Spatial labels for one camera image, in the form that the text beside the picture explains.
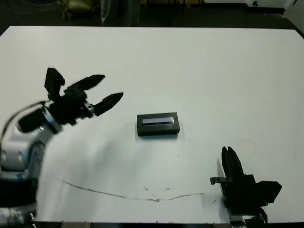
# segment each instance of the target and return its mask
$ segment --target white tabletop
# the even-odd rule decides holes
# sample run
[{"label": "white tabletop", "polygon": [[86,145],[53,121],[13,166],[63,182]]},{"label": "white tabletop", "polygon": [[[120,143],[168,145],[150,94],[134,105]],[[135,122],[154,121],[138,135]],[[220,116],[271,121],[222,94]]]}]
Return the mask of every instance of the white tabletop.
[{"label": "white tabletop", "polygon": [[[66,85],[105,74],[89,101],[124,96],[49,143],[38,220],[228,223],[209,178],[223,174],[221,148],[231,146],[246,174],[283,186],[269,221],[304,221],[303,60],[293,30],[10,27],[0,125],[47,98],[48,66]],[[139,138],[136,115],[163,112],[178,113],[178,138]]]}]

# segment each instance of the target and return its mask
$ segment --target black box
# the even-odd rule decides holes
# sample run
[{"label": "black box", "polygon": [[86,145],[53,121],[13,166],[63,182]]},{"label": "black box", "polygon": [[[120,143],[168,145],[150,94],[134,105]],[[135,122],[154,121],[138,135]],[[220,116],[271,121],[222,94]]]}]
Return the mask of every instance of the black box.
[{"label": "black box", "polygon": [[178,134],[179,132],[177,113],[137,115],[138,136]]}]

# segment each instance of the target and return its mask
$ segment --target dark floor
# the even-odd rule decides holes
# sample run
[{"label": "dark floor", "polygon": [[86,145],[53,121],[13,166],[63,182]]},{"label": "dark floor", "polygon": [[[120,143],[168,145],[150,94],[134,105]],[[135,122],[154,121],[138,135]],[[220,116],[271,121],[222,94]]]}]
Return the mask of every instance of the dark floor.
[{"label": "dark floor", "polygon": [[[0,35],[10,25],[102,26],[98,12],[87,18],[65,20],[54,0],[45,6],[33,0],[0,0]],[[243,6],[149,5],[141,7],[140,27],[223,27],[294,29],[279,13],[249,12]]]}]

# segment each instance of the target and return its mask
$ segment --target black cable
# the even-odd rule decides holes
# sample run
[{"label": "black cable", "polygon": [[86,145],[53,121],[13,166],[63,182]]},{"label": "black cable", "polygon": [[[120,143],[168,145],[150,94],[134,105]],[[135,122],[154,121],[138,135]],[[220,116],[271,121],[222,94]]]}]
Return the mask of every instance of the black cable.
[{"label": "black cable", "polygon": [[39,101],[39,102],[36,102],[36,103],[33,103],[33,104],[30,104],[22,109],[20,109],[19,111],[15,112],[5,123],[4,127],[3,127],[3,130],[2,130],[2,133],[1,133],[1,136],[0,136],[0,152],[1,152],[1,145],[2,145],[2,140],[4,138],[4,135],[9,127],[9,124],[13,121],[13,119],[19,115],[20,113],[32,108],[32,107],[35,107],[37,105],[42,105],[42,106],[45,106],[45,104],[47,102],[50,102],[50,100],[47,100],[47,101]]}]

